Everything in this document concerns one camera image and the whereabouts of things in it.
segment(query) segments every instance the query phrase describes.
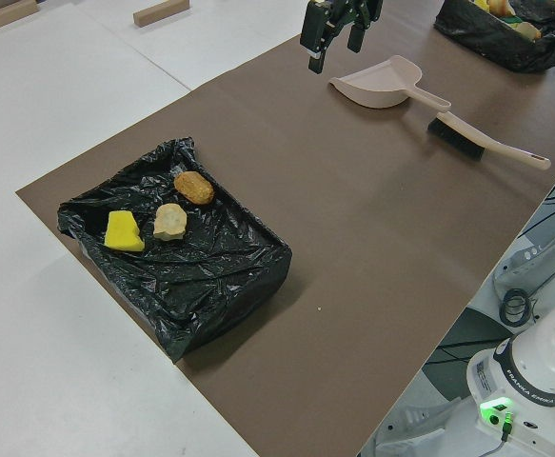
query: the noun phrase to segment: white tabletop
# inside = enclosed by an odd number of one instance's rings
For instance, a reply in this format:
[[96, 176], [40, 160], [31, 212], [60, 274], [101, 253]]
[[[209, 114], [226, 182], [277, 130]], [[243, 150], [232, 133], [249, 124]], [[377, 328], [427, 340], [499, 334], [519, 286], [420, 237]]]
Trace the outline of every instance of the white tabletop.
[[306, 7], [191, 0], [134, 26], [156, 3], [48, 0], [0, 29], [0, 456], [256, 455], [15, 195], [291, 38]]

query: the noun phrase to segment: brush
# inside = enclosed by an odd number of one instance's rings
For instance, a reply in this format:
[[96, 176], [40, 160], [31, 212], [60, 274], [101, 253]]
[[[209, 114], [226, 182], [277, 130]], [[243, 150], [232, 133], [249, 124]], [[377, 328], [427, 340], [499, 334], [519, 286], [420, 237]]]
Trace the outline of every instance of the brush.
[[427, 130], [474, 160], [480, 160], [485, 149], [488, 149], [536, 169], [549, 169], [551, 165], [550, 160], [541, 155], [513, 148], [493, 140], [490, 136], [475, 129], [450, 111], [439, 112], [436, 118], [431, 121]]

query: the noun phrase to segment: black plastic bag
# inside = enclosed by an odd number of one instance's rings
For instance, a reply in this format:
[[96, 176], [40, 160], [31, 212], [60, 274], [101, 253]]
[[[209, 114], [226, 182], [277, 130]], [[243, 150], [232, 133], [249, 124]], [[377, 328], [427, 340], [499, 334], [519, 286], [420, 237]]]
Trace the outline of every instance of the black plastic bag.
[[[211, 182], [210, 204], [193, 205], [175, 190], [174, 176], [187, 170]], [[187, 213], [183, 240], [152, 236], [155, 212], [165, 203], [177, 203]], [[143, 252], [104, 246], [109, 212], [119, 209], [133, 213], [146, 243]], [[143, 316], [173, 362], [261, 306], [283, 284], [291, 260], [286, 243], [196, 162], [190, 138], [160, 145], [63, 203], [58, 225]]]
[[445, 0], [435, 28], [496, 64], [521, 73], [555, 67], [555, 1], [510, 0], [516, 15], [540, 30], [531, 42], [469, 0]]

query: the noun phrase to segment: black bristles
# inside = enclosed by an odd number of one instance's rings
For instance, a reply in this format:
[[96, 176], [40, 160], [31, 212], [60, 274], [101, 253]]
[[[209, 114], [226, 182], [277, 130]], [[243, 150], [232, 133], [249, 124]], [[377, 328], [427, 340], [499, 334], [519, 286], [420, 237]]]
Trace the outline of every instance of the black bristles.
[[465, 154], [467, 157], [470, 157], [474, 160], [480, 160], [483, 157], [483, 152], [485, 152], [485, 148], [478, 146], [473, 141], [468, 140], [457, 130], [452, 129], [438, 118], [435, 118], [433, 121], [431, 121], [431, 123], [429, 123], [429, 125], [427, 126], [427, 131], [446, 141], [456, 150]]

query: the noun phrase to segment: green light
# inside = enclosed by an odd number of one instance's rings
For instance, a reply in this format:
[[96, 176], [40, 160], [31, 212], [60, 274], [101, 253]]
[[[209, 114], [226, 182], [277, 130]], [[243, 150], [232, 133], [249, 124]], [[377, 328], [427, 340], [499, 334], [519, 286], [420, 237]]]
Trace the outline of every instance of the green light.
[[[512, 406], [512, 401], [507, 397], [499, 397], [495, 400], [489, 400], [480, 404], [480, 414], [486, 422], [490, 423], [490, 416], [495, 414], [495, 411], [503, 411]], [[511, 423], [511, 413], [507, 412], [505, 414], [505, 419], [509, 417]]]

